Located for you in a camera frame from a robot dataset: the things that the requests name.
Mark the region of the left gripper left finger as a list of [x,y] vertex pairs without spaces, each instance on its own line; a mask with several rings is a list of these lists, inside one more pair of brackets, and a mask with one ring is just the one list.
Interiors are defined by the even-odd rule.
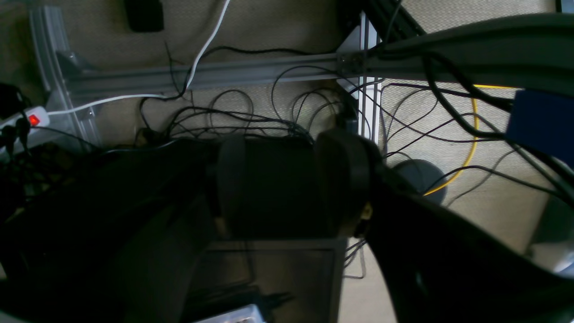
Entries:
[[230,136],[225,139],[217,156],[217,196],[221,211],[218,228],[224,238],[232,237],[232,223],[242,204],[245,163],[245,138]]

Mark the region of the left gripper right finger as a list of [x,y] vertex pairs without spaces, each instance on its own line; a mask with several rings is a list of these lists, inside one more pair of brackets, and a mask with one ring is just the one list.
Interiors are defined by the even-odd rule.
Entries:
[[314,145],[321,195],[338,236],[358,235],[371,212],[366,143],[358,135],[330,129],[320,133]]

